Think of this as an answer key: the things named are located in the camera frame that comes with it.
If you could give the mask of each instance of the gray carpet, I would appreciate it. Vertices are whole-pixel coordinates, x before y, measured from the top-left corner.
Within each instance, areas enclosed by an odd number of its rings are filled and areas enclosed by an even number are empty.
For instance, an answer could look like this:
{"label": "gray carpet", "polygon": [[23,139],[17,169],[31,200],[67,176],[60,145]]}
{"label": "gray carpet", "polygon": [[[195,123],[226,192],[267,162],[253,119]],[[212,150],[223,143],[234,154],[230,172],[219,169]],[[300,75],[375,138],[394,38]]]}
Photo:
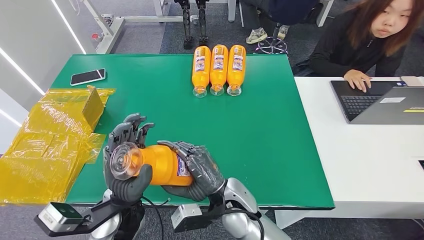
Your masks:
{"label": "gray carpet", "polygon": [[[92,0],[100,13],[113,13],[116,16],[151,16],[154,15],[151,0]],[[335,16],[346,8],[344,0],[335,0],[330,11]],[[170,7],[169,15],[181,15],[181,8],[175,3]],[[197,7],[192,6],[192,14],[196,14]],[[247,46],[245,38],[250,31],[241,28],[240,14],[237,9],[234,23],[227,21],[227,7],[225,4],[207,5],[207,32],[210,46],[224,44],[231,47],[234,44],[243,44],[249,52],[253,52],[254,46]],[[94,32],[100,32],[100,28],[89,15],[87,9],[81,7],[81,20],[84,21],[84,29],[87,36]],[[262,24],[271,34],[273,25],[265,17]],[[324,28],[316,25],[296,25],[290,28],[286,38],[289,49],[290,63],[297,63],[306,59],[313,51],[317,40],[331,22],[328,19]],[[398,76],[415,75],[424,76],[423,30],[420,29],[413,36],[405,53]],[[199,36],[198,26],[192,26],[194,37]],[[112,50],[113,53],[192,53],[193,50],[183,49],[183,25],[181,22],[174,23],[128,23],[118,43]],[[42,206],[4,206],[0,207],[0,240],[48,240],[48,238],[33,222]],[[171,215],[173,209],[160,209],[164,220],[165,239],[167,240],[232,240],[223,229],[220,221],[206,229],[195,230],[185,233],[173,233]],[[274,212],[267,215],[275,219]],[[160,240],[161,228],[158,218],[153,209],[146,211],[146,226],[138,236],[139,240]],[[408,219],[340,219],[340,218],[306,218],[284,230],[293,240],[409,240],[421,231],[421,228]],[[58,240],[86,240],[86,235],[58,237]]]}
{"label": "gray carpet", "polygon": [[[48,240],[34,223],[33,218],[41,206],[0,207],[1,240]],[[173,233],[171,215],[173,209],[160,209],[166,240],[234,240],[216,220],[206,229]],[[266,214],[273,221],[274,212]],[[152,208],[146,210],[146,225],[137,240],[160,240],[159,219]],[[412,240],[421,228],[409,219],[349,219],[349,218],[306,218],[284,231],[293,240]],[[63,236],[58,240],[87,240],[87,235]]]}
{"label": "gray carpet", "polygon": [[[351,3],[358,0],[336,0],[330,10],[330,16],[337,16],[342,13]],[[192,14],[197,14],[198,9],[196,5],[191,6]],[[250,30],[242,28],[240,20],[240,12],[237,8],[235,22],[229,23],[227,15],[223,16],[222,13],[227,14],[227,6],[225,4],[209,4],[206,7],[206,28],[209,36],[209,46],[223,44],[231,47],[234,44],[241,44],[246,47],[248,53],[253,53],[256,46],[246,44],[246,37],[249,36]],[[181,14],[181,8],[177,5],[171,5],[169,10],[170,15]],[[269,21],[266,16],[260,16],[261,24],[268,33],[272,35],[274,30],[274,23]],[[313,52],[315,45],[320,39],[323,32],[333,20],[328,18],[324,27],[317,27],[315,24],[297,24],[292,26],[285,39],[288,45],[288,59],[291,65],[303,61],[309,57]],[[195,44],[198,44],[198,37],[200,35],[199,26],[191,25],[191,32],[195,39]],[[424,28],[412,36],[412,39],[405,52],[404,58],[400,68],[397,70],[397,76],[424,76],[424,58],[422,52],[424,49]],[[192,53],[194,50],[185,50],[183,48],[184,29],[181,22],[169,22],[166,24],[165,33],[163,36],[162,46],[160,53],[162,54],[179,54],[179,53]]]}

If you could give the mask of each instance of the person's leg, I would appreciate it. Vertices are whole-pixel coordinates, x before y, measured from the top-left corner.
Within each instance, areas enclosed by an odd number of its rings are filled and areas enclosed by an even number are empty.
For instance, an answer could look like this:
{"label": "person's leg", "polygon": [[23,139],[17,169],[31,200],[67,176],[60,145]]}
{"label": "person's leg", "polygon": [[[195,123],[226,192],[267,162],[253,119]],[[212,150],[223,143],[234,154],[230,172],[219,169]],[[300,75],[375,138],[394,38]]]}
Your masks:
{"label": "person's leg", "polygon": [[246,38],[246,43],[255,44],[268,37],[265,30],[261,27],[258,16],[258,8],[267,12],[269,9],[269,0],[240,0],[241,10],[243,11],[243,20],[246,28],[252,29],[250,36]]}
{"label": "person's leg", "polygon": [[258,29],[261,27],[258,16],[258,7],[262,0],[240,0],[241,10],[243,11],[244,26],[248,29]]}
{"label": "person's leg", "polygon": [[280,27],[279,33],[278,33],[279,39],[284,40],[284,38],[286,38],[287,31],[289,30],[289,27],[290,26],[286,26],[286,25],[283,25],[283,26]]}

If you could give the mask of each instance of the orange bottle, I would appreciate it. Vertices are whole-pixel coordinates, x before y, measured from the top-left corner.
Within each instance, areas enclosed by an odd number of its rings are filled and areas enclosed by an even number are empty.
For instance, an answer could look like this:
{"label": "orange bottle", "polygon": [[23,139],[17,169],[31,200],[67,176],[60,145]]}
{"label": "orange bottle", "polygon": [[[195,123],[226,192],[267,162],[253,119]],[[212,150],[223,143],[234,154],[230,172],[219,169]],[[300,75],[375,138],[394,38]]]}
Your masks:
{"label": "orange bottle", "polygon": [[125,142],[110,157],[110,170],[119,180],[138,176],[143,164],[152,167],[151,185],[189,186],[193,182],[184,161],[167,146],[138,148],[132,142]]}
{"label": "orange bottle", "polygon": [[242,84],[246,73],[246,49],[240,45],[232,46],[229,51],[228,88],[226,92],[231,96],[238,96],[242,93]]}
{"label": "orange bottle", "polygon": [[210,93],[219,96],[224,93],[224,84],[227,82],[228,48],[224,45],[216,45],[212,49],[210,65]]}
{"label": "orange bottle", "polygon": [[211,50],[207,46],[199,46],[194,51],[193,74],[191,81],[194,85],[193,94],[203,98],[208,94],[206,87],[209,85],[211,70]]}

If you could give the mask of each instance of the bottle label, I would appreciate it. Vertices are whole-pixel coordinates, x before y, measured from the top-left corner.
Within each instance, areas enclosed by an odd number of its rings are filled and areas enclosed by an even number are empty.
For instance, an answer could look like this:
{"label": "bottle label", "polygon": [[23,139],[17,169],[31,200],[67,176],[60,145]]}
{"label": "bottle label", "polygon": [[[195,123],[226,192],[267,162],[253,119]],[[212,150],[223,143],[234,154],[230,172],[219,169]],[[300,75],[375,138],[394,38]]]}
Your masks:
{"label": "bottle label", "polygon": [[214,70],[224,70],[224,55],[215,55],[213,59]]}
{"label": "bottle label", "polygon": [[236,47],[234,48],[234,58],[232,62],[232,69],[241,71],[243,70],[243,50]]}
{"label": "bottle label", "polygon": [[178,159],[178,169],[176,171],[176,175],[177,176],[183,176],[183,177],[189,177],[190,172],[186,167],[186,163],[181,159],[180,156],[177,155],[176,158]]}
{"label": "bottle label", "polygon": [[201,48],[196,51],[196,63],[194,67],[195,72],[200,72],[205,70],[205,49]]}

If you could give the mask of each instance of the yellow plastic bag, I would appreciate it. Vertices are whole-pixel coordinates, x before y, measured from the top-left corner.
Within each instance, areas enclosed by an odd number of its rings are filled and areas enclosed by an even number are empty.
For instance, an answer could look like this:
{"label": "yellow plastic bag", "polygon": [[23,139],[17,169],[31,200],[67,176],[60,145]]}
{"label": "yellow plastic bag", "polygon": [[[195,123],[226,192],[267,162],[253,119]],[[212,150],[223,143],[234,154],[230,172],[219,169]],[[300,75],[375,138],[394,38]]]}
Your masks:
{"label": "yellow plastic bag", "polygon": [[0,203],[64,202],[105,135],[93,133],[114,89],[50,89],[0,158]]}

